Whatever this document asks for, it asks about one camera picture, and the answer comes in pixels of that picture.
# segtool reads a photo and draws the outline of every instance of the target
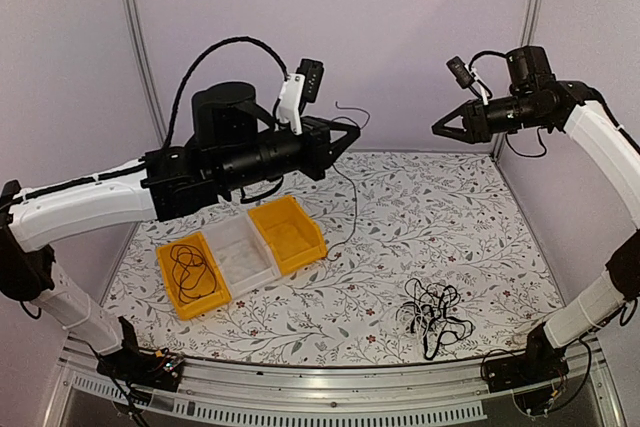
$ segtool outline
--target robotic arm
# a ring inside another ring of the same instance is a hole
[[[640,148],[609,111],[602,95],[582,82],[558,81],[541,47],[515,49],[505,56],[511,96],[468,101],[433,125],[433,133],[467,143],[490,142],[493,134],[521,128],[566,133],[607,176],[640,229]],[[459,58],[449,67],[462,87],[476,81]],[[461,117],[462,128],[450,127]],[[484,364],[490,390],[499,391],[566,374],[568,344],[617,314],[640,295],[640,230],[611,257],[598,279],[566,307],[528,335],[519,357]]]
[[[164,145],[110,171],[41,189],[14,180],[0,196],[0,291],[30,302],[89,344],[98,371],[154,388],[178,387],[182,358],[166,349],[138,348],[133,326],[116,319],[83,292],[55,262],[50,243],[124,222],[170,220],[230,201],[240,189],[249,203],[275,193],[283,176],[300,171],[318,181],[360,135],[357,126],[300,117],[316,100],[322,63],[304,59],[287,76],[274,115],[256,103],[252,85],[226,82],[192,99],[194,135],[184,146]],[[258,122],[266,125],[262,131]],[[332,141],[332,133],[343,135]],[[244,187],[275,187],[247,198]]]

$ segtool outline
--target floral pattern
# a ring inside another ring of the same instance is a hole
[[[443,347],[435,360],[521,348],[532,325],[561,305],[486,155],[348,153],[338,168],[357,185],[358,221],[351,241],[328,259],[179,320],[155,248],[247,208],[222,202],[182,219],[142,224],[105,307],[126,316],[147,347],[237,361],[367,365],[423,360],[421,342],[396,316],[413,277],[453,285],[462,295],[454,315],[475,324],[468,339]],[[296,197],[329,246],[348,237],[352,186],[337,172],[317,183],[290,174],[278,195],[284,194]]]

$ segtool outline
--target white wall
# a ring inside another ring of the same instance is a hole
[[[373,118],[358,148],[483,150],[434,137],[431,125],[468,99],[447,71],[455,55],[506,49],[519,39],[526,0],[139,0],[145,40],[163,106],[178,80],[209,45],[252,35],[294,70],[300,58],[325,63],[309,115],[330,117],[334,101],[360,105]],[[487,78],[504,85],[498,63]],[[253,46],[213,54],[187,87],[176,140],[191,135],[192,94],[216,82],[246,79],[270,108],[282,83],[273,61]]]
[[[618,120],[640,139],[640,0],[544,0],[535,43],[560,79],[600,90]],[[535,151],[533,132],[513,138]],[[604,268],[634,231],[622,202],[579,147],[555,133],[549,155],[523,160],[505,151],[502,166],[567,300]],[[640,425],[640,316],[599,335],[629,425]]]
[[[121,0],[0,0],[0,35],[0,183],[59,182],[157,148]],[[97,296],[127,229],[60,242],[57,258]],[[0,332],[0,425],[33,427],[64,335],[1,296]]]

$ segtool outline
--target yellow bin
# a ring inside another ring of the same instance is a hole
[[[229,289],[200,232],[158,247],[156,254],[167,295],[182,320],[231,302]],[[183,264],[195,264],[189,267],[189,276]],[[187,289],[182,293],[180,282]]]
[[[282,275],[327,256],[320,227],[290,195],[248,212],[269,245]]]

